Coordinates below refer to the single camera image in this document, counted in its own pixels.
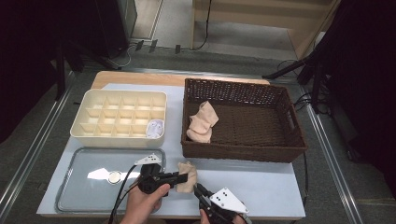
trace person's left hand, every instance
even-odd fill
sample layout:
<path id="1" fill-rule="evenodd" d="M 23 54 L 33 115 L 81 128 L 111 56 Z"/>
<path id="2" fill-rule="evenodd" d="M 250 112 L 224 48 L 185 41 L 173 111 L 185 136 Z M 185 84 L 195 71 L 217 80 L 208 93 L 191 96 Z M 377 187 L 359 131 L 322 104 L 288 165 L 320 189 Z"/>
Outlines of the person's left hand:
<path id="1" fill-rule="evenodd" d="M 161 198 L 169 191 L 169 184 L 161 185 L 151 194 L 142 192 L 138 187 L 128 194 L 125 216 L 121 224 L 146 223 L 152 211 L 161 207 Z"/>

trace hand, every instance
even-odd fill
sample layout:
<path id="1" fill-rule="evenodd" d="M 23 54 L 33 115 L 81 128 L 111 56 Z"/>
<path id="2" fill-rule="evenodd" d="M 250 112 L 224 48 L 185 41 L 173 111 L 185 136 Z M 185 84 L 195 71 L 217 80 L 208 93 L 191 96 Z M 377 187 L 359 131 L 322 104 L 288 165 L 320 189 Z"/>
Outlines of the hand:
<path id="1" fill-rule="evenodd" d="M 152 211 L 161 207 L 161 198 L 169 191 L 169 184 L 161 185 L 151 194 L 142 192 L 138 187 L 128 194 L 125 216 L 121 224 L 143 224 Z"/>
<path id="2" fill-rule="evenodd" d="M 210 224 L 209 218 L 207 218 L 206 212 L 204 209 L 200 209 L 199 213 L 201 214 L 201 224 Z M 240 216 L 235 216 L 233 218 L 234 224 L 246 224 L 245 220 L 242 219 Z"/>

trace gray floor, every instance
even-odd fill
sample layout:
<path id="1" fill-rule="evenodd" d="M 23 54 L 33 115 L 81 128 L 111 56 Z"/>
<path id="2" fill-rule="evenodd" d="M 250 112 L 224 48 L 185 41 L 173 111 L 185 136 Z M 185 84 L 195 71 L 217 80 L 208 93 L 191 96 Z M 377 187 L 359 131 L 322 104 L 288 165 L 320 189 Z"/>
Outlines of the gray floor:
<path id="1" fill-rule="evenodd" d="M 175 1 L 164 1 L 164 7 L 171 7 L 166 3 Z M 165 25 L 163 20 L 159 20 L 159 25 Z M 171 38 L 172 35 L 162 32 L 159 26 L 156 29 L 155 36 L 159 39 L 159 46 L 172 48 L 175 44 L 183 44 L 178 40 L 183 38 Z M 279 39 L 276 35 L 267 33 L 268 40 Z M 267 51 L 261 55 L 249 55 L 256 47 L 247 51 L 240 50 L 227 52 L 214 50 L 209 51 L 213 44 L 209 43 L 208 49 L 202 51 L 183 50 L 175 54 L 174 49 L 156 48 L 149 53 L 148 47 L 143 47 L 139 51 L 130 49 L 131 61 L 128 63 L 128 54 L 120 56 L 114 61 L 122 64 L 128 63 L 122 68 L 123 71 L 134 71 L 138 68 L 174 70 L 176 71 L 193 71 L 204 73 L 218 73 L 230 77 L 255 77 L 269 75 L 274 73 L 283 60 L 294 59 L 289 53 L 282 53 L 283 49 L 290 50 L 290 43 L 284 46 L 273 47 L 274 51 Z M 19 196 L 12 206 L 5 223 L 103 223 L 102 218 L 54 218 L 41 217 L 37 215 L 36 209 L 39 206 L 45 189 L 52 173 L 62 155 L 64 146 L 69 138 L 69 131 L 74 117 L 78 111 L 78 105 L 85 91 L 92 84 L 95 74 L 98 71 L 105 70 L 98 63 L 90 60 L 85 61 L 86 66 L 83 73 L 77 74 L 76 80 L 71 87 L 69 97 L 65 106 L 56 120 L 45 144 L 41 149 L 38 160 L 35 162 L 29 176 L 26 179 Z M 296 84 L 293 73 L 279 78 L 272 84 L 284 85 L 290 90 L 293 100 L 301 95 L 301 87 Z M 25 117 L 15 132 L 7 141 L 0 144 L 0 188 L 3 191 L 9 180 L 17 171 L 24 155 L 35 139 L 37 132 L 45 121 L 46 116 L 54 104 L 56 87 L 54 86 L 35 108 Z M 334 181 L 334 174 L 326 160 L 323 145 L 318 139 L 316 130 L 309 116 L 307 109 L 298 112 L 299 121 L 301 122 L 305 138 L 309 145 L 306 153 L 309 173 L 308 200 L 305 207 L 306 217 L 299 223 L 354 223 L 348 218 L 343 200 L 340 197 L 340 189 L 337 188 Z M 380 174 L 372 165 L 366 163 L 351 162 L 346 154 L 346 145 L 339 135 L 339 132 L 331 117 L 327 115 L 319 116 L 327 137 L 331 143 L 332 152 L 336 162 L 341 168 L 342 175 L 345 178 L 348 188 L 354 197 L 362 221 L 365 223 L 396 223 L 396 202 L 391 197 L 390 191 L 386 186 L 382 174 Z M 305 176 L 303 157 L 298 158 L 293 167 L 297 177 L 302 196 L 304 196 Z M 290 223 L 289 221 L 263 221 L 262 223 Z"/>

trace white table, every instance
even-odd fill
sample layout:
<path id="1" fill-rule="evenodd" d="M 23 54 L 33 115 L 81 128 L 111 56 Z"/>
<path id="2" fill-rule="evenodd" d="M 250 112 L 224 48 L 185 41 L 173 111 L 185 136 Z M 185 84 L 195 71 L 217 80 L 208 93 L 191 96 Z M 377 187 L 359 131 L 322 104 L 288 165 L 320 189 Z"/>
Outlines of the white table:
<path id="1" fill-rule="evenodd" d="M 251 219 L 300 219 L 305 217 L 304 207 L 291 163 L 257 161 L 231 161 L 186 159 L 180 144 L 183 87 L 109 84 L 106 89 L 164 91 L 167 94 L 165 141 L 162 150 L 166 155 L 166 172 L 176 172 L 177 163 L 190 161 L 197 167 L 198 181 L 216 192 L 224 187 L 245 203 Z M 56 196 L 64 181 L 74 152 L 82 147 L 70 137 L 57 168 L 49 182 L 47 192 L 37 209 L 44 217 L 108 217 L 98 213 L 59 213 Z M 162 208 L 152 217 L 199 218 L 198 200 L 193 194 L 177 193 L 171 189 L 163 199 Z"/>

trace transparent lid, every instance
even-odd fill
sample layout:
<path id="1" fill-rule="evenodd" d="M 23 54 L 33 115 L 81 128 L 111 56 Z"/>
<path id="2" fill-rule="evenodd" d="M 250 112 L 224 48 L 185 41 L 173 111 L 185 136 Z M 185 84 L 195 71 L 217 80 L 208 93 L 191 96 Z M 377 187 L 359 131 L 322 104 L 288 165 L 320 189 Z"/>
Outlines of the transparent lid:
<path id="1" fill-rule="evenodd" d="M 122 181 L 135 161 L 155 154 L 165 167 L 165 154 L 161 149 L 131 148 L 80 148 L 71 160 L 69 170 L 60 187 L 57 208 L 60 212 L 110 213 L 113 209 Z M 134 183 L 140 174 L 138 165 L 130 173 L 124 190 Z M 119 207 L 125 210 L 127 197 Z"/>

